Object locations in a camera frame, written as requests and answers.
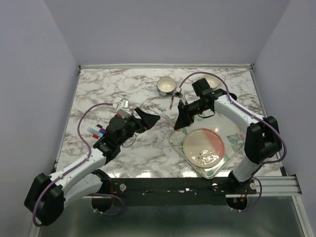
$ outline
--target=white wall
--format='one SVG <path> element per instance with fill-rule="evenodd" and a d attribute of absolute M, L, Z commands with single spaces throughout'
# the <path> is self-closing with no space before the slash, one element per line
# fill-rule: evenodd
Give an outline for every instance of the white wall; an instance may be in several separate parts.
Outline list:
<path fill-rule="evenodd" d="M 50 172 L 78 67 L 43 0 L 1 1 L 0 236 L 25 237 L 24 199 Z"/>
<path fill-rule="evenodd" d="M 289 0 L 45 0 L 81 65 L 253 63 Z"/>
<path fill-rule="evenodd" d="M 316 233 L 316 1 L 292 0 L 255 63 L 269 115 L 288 144 L 284 160 L 297 174 Z"/>

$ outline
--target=ceramic bowl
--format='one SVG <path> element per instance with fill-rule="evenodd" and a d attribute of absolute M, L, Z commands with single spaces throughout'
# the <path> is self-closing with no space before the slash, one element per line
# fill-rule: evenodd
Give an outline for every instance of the ceramic bowl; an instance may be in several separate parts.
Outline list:
<path fill-rule="evenodd" d="M 218 78 L 209 75 L 209 74 L 204 74 L 201 78 L 205 78 L 209 84 L 209 86 L 215 90 L 221 83 L 220 80 L 218 80 Z"/>
<path fill-rule="evenodd" d="M 175 80 L 169 77 L 160 78 L 157 82 L 157 90 L 162 96 L 172 95 L 176 86 Z"/>

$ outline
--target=glass tray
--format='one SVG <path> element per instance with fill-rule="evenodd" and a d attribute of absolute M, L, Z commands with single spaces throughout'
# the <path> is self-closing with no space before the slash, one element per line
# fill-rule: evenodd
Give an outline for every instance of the glass tray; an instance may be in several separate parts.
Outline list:
<path fill-rule="evenodd" d="M 216 132 L 223 140 L 225 146 L 223 159 L 212 168 L 201 168 L 190 163 L 183 151 L 183 142 L 186 135 L 199 128 L 208 128 Z M 182 132 L 172 131 L 170 133 L 169 143 L 202 177 L 212 179 L 224 168 L 225 164 L 239 152 L 240 149 L 243 149 L 245 144 L 245 133 L 227 117 L 220 113 L 216 113 L 211 118 L 195 116 L 195 122 L 191 126 L 183 128 Z"/>

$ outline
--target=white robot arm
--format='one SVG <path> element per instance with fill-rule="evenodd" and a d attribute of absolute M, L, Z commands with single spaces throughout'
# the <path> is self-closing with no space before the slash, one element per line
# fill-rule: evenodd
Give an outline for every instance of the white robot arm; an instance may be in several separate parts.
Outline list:
<path fill-rule="evenodd" d="M 89 147 L 89 152 L 74 163 L 49 176 L 41 173 L 34 179 L 24 205 L 33 213 L 37 226 L 50 225 L 69 203 L 100 191 L 109 177 L 97 169 L 113 160 L 127 139 L 151 129 L 160 119 L 139 108 L 135 112 L 140 118 L 131 114 L 113 117 L 93 149 Z"/>
<path fill-rule="evenodd" d="M 178 105 L 179 117 L 174 129 L 189 126 L 194 122 L 194 116 L 203 111 L 217 111 L 236 123 L 246 132 L 246 156 L 231 173 L 233 186 L 237 187 L 248 181 L 267 158 L 274 156 L 282 148 L 277 120 L 270 116 L 264 118 L 253 113 L 234 99 L 233 94 L 217 89 L 213 91 L 206 79 L 200 79 L 192 84 L 200 99 L 188 104 L 180 100 Z"/>

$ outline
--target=marble surface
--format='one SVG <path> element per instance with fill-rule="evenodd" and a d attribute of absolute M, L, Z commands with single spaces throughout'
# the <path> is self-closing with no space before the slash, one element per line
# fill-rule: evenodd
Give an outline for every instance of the marble surface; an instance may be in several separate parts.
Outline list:
<path fill-rule="evenodd" d="M 135 107 L 140 107 L 144 111 L 156 107 L 166 111 L 176 120 L 178 100 L 175 98 L 173 108 L 169 110 L 170 97 L 158 94 L 156 82 L 161 77 L 171 77 L 179 85 L 187 75 L 197 71 L 217 74 L 225 80 L 230 92 L 237 95 L 239 103 L 262 114 L 248 69 L 84 69 L 79 78 L 57 170 L 66 167 L 87 152 L 87 147 L 77 135 L 77 123 L 89 107 L 101 102 L 117 103 L 124 98 L 129 100 L 130 111 Z M 189 102 L 197 98 L 191 84 L 200 77 L 201 75 L 194 75 L 183 85 Z M 95 127 L 96 124 L 106 126 L 115 112 L 111 106 L 100 106 L 86 116 L 80 131 L 90 145 L 93 145 L 96 139 L 87 132 L 87 128 Z M 198 177 L 199 174 L 190 164 L 170 146 L 168 136 L 172 130 L 163 119 L 160 119 L 151 130 L 139 134 L 131 147 L 121 148 L 121 153 L 101 169 L 116 178 Z M 244 156 L 244 151 L 240 151 L 218 176 L 227 176 Z M 280 175 L 278 164 L 267 164 L 257 173 L 257 176 Z"/>

